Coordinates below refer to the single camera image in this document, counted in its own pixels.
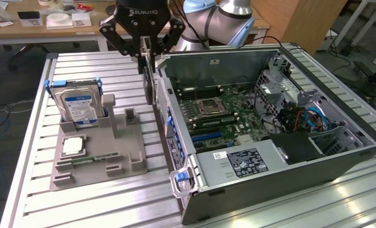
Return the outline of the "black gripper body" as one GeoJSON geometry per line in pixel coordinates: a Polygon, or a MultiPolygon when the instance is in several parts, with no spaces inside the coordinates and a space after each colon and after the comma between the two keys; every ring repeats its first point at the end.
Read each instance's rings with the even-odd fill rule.
{"type": "Polygon", "coordinates": [[[170,18],[165,0],[117,0],[114,21],[133,38],[155,38],[170,18]]]}

